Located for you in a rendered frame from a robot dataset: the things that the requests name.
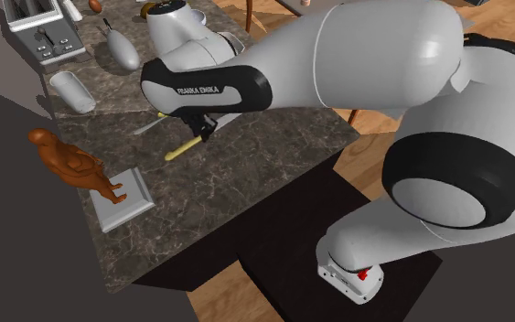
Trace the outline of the grey bottle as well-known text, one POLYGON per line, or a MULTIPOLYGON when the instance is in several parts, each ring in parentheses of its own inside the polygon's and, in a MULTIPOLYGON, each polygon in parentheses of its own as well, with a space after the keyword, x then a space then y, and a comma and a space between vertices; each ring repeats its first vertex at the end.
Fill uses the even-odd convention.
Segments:
POLYGON ((102 21, 107 27, 107 46, 113 59, 125 70, 138 70, 141 61, 134 45, 122 33, 113 29, 106 18, 102 21))

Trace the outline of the white cup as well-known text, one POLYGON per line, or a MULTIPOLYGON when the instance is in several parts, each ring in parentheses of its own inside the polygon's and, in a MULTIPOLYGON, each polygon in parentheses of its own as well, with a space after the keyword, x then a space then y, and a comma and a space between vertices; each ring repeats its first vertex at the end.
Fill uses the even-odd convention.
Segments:
POLYGON ((50 78, 49 83, 74 112, 85 114, 95 108, 96 101, 74 73, 58 72, 50 78))

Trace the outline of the brown figure on grey base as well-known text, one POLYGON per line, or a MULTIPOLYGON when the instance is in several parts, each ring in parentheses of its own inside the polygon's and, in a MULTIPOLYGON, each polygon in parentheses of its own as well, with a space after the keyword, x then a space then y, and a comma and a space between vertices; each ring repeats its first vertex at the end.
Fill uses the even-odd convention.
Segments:
POLYGON ((61 142, 47 129, 33 129, 27 138, 37 146, 40 159, 52 173, 70 186, 90 191, 103 232, 112 231, 155 206, 138 168, 108 178, 101 159, 61 142))

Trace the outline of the grey toaster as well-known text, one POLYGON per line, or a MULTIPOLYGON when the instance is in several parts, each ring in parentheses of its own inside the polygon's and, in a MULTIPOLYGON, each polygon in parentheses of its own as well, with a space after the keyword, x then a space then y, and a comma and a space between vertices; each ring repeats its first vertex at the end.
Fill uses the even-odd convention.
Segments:
POLYGON ((10 31, 42 65, 83 55, 86 48, 59 0, 2 0, 10 31))

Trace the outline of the black robot stand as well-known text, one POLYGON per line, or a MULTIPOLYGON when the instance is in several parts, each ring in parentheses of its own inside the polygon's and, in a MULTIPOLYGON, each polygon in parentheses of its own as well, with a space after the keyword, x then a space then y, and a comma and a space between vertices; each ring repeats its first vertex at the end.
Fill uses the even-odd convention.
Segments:
POLYGON ((255 245, 239 261, 285 322, 403 322, 442 260, 432 252, 386 263, 383 285, 358 306, 317 273, 317 241, 341 216, 366 204, 353 201, 266 201, 249 209, 243 235, 255 245))

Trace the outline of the yellow handled knife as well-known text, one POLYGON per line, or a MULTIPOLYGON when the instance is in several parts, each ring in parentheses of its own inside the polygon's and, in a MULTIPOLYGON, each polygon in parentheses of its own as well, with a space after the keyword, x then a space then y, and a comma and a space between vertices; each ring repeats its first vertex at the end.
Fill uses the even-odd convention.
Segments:
POLYGON ((193 147, 194 145, 196 145, 200 142, 206 142, 213 133, 215 133, 216 131, 219 131, 219 129, 221 129, 222 127, 224 127, 226 124, 230 123, 231 121, 235 120, 239 116, 240 116, 239 113, 229 113, 229 114, 222 115, 219 119, 213 121, 213 125, 211 125, 207 129, 204 129, 200 135, 196 135, 193 139, 184 143, 177 149, 168 152, 165 155, 165 160, 171 161, 171 160, 175 159, 176 157, 180 156, 181 154, 185 153, 189 148, 193 147))

